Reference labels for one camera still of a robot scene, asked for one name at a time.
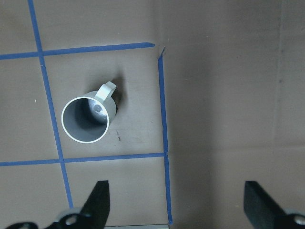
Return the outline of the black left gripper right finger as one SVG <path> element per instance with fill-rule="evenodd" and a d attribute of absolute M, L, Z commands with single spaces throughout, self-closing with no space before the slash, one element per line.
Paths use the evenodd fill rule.
<path fill-rule="evenodd" d="M 244 213 L 255 229 L 303 229 L 305 216 L 286 213 L 256 181 L 245 181 Z"/>

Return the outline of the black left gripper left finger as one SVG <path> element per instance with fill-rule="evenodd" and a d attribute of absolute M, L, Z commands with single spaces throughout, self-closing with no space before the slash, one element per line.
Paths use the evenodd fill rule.
<path fill-rule="evenodd" d="M 98 181 L 78 213 L 54 221 L 48 229 L 103 229 L 110 213 L 109 181 Z"/>

